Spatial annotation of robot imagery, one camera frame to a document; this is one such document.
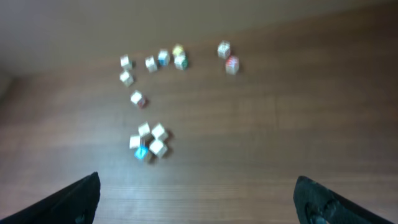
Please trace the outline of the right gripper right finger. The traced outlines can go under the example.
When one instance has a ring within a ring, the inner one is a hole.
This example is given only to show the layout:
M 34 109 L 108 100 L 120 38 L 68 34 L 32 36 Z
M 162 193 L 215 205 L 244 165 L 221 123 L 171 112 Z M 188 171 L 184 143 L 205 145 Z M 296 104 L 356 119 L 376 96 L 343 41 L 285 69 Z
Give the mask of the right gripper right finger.
M 293 199 L 300 224 L 392 224 L 306 176 L 298 177 Z

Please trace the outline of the blue X wooden block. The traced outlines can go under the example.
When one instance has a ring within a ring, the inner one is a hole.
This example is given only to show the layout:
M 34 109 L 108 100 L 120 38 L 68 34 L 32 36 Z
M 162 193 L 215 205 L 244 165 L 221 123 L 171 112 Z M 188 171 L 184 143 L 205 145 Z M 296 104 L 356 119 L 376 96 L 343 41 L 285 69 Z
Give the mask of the blue X wooden block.
M 139 146 L 136 149 L 134 156 L 140 161 L 150 162 L 152 159 L 152 152 L 145 146 Z

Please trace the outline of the plain wooden block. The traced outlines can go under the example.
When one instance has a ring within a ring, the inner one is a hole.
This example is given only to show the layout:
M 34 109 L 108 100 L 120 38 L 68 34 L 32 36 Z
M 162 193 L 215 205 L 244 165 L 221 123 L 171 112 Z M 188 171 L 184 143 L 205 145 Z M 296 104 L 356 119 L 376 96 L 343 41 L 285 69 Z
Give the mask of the plain wooden block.
M 140 147 L 142 144 L 142 139 L 140 137 L 140 135 L 132 135 L 130 136 L 130 140 L 129 140 L 129 148 L 130 149 L 135 149 Z

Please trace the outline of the wooden block teal side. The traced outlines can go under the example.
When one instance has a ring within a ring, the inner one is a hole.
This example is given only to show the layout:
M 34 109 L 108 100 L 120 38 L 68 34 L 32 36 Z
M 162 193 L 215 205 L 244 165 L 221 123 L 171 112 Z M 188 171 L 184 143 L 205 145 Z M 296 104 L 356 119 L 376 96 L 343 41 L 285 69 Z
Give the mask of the wooden block teal side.
M 164 157 L 165 153 L 168 151 L 167 145 L 158 139 L 154 139 L 149 144 L 149 149 L 159 158 Z

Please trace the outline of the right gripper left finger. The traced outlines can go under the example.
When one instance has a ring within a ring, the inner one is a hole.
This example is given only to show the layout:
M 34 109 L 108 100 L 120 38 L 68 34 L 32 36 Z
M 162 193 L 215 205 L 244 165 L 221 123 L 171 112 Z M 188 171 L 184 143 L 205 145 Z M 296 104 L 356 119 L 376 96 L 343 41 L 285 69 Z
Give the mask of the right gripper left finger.
M 1 224 L 92 224 L 100 200 L 97 172 L 1 220 Z

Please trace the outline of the wooden block blue Y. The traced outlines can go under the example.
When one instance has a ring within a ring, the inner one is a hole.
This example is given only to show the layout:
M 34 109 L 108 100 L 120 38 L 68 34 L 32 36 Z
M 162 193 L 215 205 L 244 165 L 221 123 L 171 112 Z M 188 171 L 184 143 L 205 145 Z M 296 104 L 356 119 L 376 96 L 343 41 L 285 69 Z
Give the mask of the wooden block blue Y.
M 149 125 L 148 122 L 145 122 L 145 123 L 141 124 L 138 127 L 138 132 L 139 132 L 139 136 L 142 139 L 149 139 L 152 136 L 150 125 Z

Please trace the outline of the wooden block green picture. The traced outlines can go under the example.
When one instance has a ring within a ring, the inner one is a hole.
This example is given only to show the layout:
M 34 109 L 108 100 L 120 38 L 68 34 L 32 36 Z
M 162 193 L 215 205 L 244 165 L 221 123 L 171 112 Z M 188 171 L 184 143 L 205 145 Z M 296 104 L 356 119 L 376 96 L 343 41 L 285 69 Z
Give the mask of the wooden block green picture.
M 152 128 L 151 134 L 155 139 L 160 141 L 165 141 L 169 137 L 167 130 L 164 128 L 164 126 L 161 123 L 156 124 Z

